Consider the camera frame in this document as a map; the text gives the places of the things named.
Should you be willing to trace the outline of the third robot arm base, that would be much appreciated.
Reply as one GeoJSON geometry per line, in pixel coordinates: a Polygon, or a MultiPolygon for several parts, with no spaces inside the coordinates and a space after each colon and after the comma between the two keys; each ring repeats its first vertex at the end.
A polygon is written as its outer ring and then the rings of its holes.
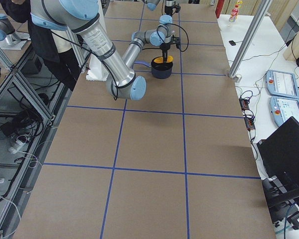
{"type": "Polygon", "coordinates": [[[0,13],[0,48],[21,50],[28,41],[30,41],[29,34],[16,31],[8,17],[0,13]]]}

